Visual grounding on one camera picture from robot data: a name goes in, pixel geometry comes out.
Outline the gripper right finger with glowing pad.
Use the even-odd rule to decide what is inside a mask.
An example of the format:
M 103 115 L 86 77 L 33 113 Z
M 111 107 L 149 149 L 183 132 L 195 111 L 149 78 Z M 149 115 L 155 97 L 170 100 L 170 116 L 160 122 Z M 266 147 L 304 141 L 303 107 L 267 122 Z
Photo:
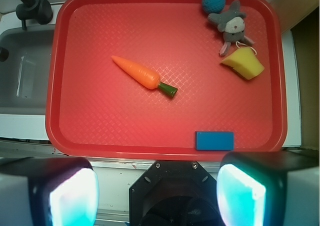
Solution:
M 229 152 L 217 174 L 225 225 L 319 225 L 318 151 Z

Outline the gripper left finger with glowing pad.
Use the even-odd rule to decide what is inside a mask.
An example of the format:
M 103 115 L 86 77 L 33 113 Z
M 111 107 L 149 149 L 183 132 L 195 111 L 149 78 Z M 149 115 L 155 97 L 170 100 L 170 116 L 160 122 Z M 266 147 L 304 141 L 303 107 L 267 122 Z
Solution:
M 94 225 L 99 182 L 82 157 L 2 158 L 1 225 Z

